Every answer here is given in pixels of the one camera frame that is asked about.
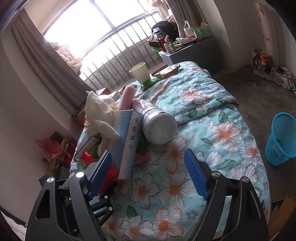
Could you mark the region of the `pink foam roll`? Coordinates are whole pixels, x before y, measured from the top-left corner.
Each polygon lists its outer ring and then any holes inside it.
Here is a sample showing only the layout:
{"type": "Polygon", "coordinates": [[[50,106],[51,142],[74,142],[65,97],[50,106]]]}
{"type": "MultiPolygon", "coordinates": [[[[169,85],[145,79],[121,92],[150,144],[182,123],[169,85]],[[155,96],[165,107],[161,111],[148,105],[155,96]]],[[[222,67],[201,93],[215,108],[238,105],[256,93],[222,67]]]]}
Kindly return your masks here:
{"type": "Polygon", "coordinates": [[[119,110],[132,109],[132,102],[136,92],[134,85],[127,85],[122,93],[119,110]]]}

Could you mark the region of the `dark grey cabinet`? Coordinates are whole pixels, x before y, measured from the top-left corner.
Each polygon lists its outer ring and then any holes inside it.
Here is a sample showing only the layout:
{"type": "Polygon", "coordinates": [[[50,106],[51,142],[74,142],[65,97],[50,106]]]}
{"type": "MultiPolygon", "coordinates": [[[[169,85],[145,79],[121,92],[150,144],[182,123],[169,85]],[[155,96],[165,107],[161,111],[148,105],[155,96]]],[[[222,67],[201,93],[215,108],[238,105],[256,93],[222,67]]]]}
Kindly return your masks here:
{"type": "Polygon", "coordinates": [[[166,65],[192,61],[201,68],[215,74],[222,69],[222,57],[214,38],[208,37],[194,45],[184,47],[175,53],[160,51],[160,57],[166,65]]]}

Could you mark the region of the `blue white medicine box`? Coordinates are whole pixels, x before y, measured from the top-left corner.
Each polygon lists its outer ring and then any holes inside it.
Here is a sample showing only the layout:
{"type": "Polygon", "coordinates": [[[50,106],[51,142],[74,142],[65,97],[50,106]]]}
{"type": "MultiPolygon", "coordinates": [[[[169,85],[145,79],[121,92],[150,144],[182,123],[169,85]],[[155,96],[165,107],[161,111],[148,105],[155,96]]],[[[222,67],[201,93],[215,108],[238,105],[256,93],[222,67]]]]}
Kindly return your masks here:
{"type": "Polygon", "coordinates": [[[119,139],[109,141],[108,149],[119,180],[129,179],[132,175],[142,120],[143,115],[133,109],[114,112],[112,127],[119,133],[119,139]]]}

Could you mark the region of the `white red-capped milk bottle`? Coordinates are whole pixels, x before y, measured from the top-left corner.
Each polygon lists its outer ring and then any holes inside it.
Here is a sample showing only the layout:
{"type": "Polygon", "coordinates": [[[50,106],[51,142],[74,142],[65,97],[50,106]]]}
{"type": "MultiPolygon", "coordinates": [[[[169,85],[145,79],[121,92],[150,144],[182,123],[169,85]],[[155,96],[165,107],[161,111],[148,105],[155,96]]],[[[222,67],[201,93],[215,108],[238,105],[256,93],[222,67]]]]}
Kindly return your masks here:
{"type": "Polygon", "coordinates": [[[132,106],[144,117],[142,130],[150,143],[163,145],[173,139],[177,121],[172,114],[143,99],[134,100],[132,106]]]}

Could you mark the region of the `white paper cup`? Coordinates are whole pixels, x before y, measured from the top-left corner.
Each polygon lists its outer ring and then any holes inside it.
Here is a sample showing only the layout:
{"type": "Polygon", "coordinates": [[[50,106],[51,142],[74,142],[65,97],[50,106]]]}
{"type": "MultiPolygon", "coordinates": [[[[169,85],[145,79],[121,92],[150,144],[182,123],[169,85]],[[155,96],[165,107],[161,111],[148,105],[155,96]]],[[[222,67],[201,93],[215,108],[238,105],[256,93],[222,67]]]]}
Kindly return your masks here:
{"type": "Polygon", "coordinates": [[[144,84],[150,79],[145,62],[141,62],[130,68],[129,73],[140,83],[144,84]]]}

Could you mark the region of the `orange cardboard box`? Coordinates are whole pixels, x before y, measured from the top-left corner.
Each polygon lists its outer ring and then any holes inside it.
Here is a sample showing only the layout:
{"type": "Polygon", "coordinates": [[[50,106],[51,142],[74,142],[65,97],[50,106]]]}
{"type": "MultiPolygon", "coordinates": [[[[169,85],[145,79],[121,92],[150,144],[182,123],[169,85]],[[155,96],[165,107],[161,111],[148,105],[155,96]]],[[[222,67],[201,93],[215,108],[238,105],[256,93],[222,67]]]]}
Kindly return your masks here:
{"type": "Polygon", "coordinates": [[[84,126],[86,121],[86,100],[84,100],[79,108],[77,108],[71,116],[71,120],[75,121],[78,125],[84,126]]]}

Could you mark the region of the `white cloth glove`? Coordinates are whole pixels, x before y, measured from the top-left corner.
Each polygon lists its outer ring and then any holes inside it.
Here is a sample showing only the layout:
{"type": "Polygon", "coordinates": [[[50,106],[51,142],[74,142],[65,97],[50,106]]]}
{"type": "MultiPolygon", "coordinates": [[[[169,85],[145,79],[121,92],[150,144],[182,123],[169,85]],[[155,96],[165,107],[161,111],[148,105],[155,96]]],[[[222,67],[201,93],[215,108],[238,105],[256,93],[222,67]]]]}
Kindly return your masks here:
{"type": "Polygon", "coordinates": [[[118,140],[119,133],[111,126],[114,110],[109,107],[95,92],[88,91],[85,109],[85,128],[89,136],[100,135],[101,144],[98,155],[101,156],[106,150],[109,139],[118,140]]]}

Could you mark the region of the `red thermos bottle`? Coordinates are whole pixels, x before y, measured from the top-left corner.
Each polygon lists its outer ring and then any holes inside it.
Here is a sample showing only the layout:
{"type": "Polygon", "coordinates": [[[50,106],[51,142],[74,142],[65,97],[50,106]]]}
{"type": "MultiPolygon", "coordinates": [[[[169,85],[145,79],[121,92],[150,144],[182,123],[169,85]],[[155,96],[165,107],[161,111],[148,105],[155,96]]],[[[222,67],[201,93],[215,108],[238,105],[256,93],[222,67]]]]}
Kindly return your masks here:
{"type": "Polygon", "coordinates": [[[165,41],[165,38],[163,37],[163,35],[160,34],[160,35],[157,37],[157,39],[158,39],[158,43],[159,43],[159,46],[160,46],[161,50],[162,50],[163,52],[166,52],[166,51],[167,51],[166,48],[165,48],[166,41],[165,41]]]}

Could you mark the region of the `black bag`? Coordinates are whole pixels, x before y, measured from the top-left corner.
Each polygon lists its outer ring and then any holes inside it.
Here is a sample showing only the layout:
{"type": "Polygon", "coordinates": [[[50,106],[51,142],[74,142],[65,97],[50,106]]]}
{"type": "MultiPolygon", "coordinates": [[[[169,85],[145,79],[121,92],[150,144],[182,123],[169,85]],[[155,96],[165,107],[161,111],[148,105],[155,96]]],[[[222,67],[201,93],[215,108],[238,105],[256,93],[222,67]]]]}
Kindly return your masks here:
{"type": "Polygon", "coordinates": [[[168,35],[172,39],[172,41],[175,41],[177,38],[180,37],[178,28],[176,28],[172,23],[168,21],[160,21],[156,23],[152,27],[152,34],[156,32],[161,32],[164,37],[168,35]]]}

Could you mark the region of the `white detergent bottle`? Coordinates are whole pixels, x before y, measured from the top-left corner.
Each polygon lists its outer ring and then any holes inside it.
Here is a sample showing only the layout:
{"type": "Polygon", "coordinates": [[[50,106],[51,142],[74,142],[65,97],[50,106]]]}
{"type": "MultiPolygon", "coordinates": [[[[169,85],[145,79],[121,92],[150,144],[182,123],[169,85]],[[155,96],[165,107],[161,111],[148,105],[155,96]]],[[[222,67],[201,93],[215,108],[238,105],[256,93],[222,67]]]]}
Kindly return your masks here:
{"type": "Polygon", "coordinates": [[[194,29],[190,26],[189,21],[188,21],[188,20],[185,20],[184,23],[185,23],[185,24],[184,24],[183,29],[184,29],[185,36],[186,36],[187,38],[190,38],[190,37],[195,38],[195,37],[196,37],[195,31],[194,31],[194,29]]]}

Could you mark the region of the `black white box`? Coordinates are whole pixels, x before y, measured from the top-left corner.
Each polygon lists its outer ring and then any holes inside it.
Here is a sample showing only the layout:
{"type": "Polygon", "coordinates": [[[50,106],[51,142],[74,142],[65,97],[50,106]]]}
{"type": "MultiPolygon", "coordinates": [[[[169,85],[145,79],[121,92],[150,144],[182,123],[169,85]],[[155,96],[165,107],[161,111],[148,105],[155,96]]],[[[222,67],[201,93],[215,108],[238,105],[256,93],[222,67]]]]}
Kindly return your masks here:
{"type": "Polygon", "coordinates": [[[77,150],[75,151],[73,160],[74,162],[79,162],[82,158],[83,152],[88,152],[92,147],[94,147],[100,141],[99,137],[85,135],[81,142],[79,143],[77,150]]]}

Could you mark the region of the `floral blue quilt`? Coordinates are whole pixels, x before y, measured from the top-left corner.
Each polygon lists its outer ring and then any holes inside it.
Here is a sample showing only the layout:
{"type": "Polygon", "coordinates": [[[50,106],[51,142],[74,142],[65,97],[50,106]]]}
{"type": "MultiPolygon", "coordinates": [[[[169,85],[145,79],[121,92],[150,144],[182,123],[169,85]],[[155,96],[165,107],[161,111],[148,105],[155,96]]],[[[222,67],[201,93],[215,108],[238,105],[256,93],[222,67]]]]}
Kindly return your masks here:
{"type": "Polygon", "coordinates": [[[270,215],[269,183],[256,140],[240,114],[237,101],[210,73],[194,62],[136,99],[146,100],[173,115],[178,128],[164,145],[147,143],[147,158],[118,183],[114,214],[103,225],[108,240],[187,240],[205,207],[196,192],[184,152],[227,178],[248,177],[266,217],[270,215]]]}

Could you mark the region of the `right beige curtain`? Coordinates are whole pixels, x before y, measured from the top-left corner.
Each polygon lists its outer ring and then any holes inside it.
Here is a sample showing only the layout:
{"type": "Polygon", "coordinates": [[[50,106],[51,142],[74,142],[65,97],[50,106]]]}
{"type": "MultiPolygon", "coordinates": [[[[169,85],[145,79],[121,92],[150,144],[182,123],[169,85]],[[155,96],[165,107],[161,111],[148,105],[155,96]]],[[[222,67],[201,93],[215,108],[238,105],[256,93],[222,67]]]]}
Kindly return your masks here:
{"type": "Polygon", "coordinates": [[[180,37],[185,37],[184,24],[195,22],[198,26],[206,18],[196,0],[167,0],[167,5],[171,9],[173,17],[178,26],[180,37]]]}

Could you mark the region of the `red gift bag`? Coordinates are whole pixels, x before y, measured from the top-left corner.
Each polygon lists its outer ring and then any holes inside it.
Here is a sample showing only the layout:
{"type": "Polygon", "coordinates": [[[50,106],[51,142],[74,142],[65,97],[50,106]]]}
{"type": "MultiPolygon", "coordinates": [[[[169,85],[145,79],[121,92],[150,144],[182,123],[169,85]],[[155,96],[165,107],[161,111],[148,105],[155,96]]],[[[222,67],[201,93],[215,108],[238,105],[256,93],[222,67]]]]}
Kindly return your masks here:
{"type": "Polygon", "coordinates": [[[62,140],[62,143],[60,145],[60,150],[57,154],[57,159],[63,162],[70,163],[74,156],[76,145],[77,145],[77,142],[74,139],[62,140]]]}

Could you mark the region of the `blue plastic trash basket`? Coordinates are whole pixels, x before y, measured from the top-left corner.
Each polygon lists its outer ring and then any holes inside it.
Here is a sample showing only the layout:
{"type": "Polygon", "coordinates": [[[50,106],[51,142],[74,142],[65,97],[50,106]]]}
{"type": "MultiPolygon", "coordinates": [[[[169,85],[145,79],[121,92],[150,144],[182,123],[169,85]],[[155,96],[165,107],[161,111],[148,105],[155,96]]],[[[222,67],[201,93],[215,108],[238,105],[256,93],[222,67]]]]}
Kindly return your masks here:
{"type": "Polygon", "coordinates": [[[271,123],[271,133],[265,147],[269,164],[278,166],[295,158],[295,118],[289,113],[278,113],[271,123]]]}

